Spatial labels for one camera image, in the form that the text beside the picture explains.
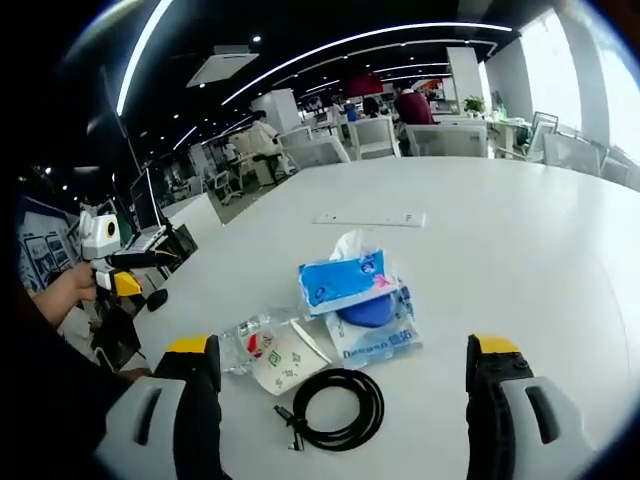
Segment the person's left hand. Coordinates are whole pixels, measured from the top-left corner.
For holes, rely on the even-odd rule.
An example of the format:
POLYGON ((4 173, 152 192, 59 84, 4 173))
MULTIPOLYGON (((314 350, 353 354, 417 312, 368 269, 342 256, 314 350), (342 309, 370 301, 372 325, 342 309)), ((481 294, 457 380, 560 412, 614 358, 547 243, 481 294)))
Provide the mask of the person's left hand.
POLYGON ((68 274, 76 301, 96 300, 97 284, 90 264, 78 263, 68 271, 68 274))

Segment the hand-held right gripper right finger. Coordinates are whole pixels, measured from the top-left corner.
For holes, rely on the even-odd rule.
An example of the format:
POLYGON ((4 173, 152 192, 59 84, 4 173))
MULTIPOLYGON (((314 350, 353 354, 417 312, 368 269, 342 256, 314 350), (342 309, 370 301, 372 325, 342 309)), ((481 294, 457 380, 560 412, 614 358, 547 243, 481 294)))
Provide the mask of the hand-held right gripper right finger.
POLYGON ((510 340, 468 337, 465 386, 469 479, 575 479, 594 457, 580 409, 510 340))

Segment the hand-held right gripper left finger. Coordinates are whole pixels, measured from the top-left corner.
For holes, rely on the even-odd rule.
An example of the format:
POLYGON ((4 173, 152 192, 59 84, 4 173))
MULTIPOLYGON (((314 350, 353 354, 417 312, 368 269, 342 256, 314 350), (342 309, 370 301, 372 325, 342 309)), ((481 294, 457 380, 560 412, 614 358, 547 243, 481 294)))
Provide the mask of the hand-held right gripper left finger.
POLYGON ((201 352, 167 352, 106 415, 94 457, 110 479, 227 479, 220 456, 218 337, 201 352))

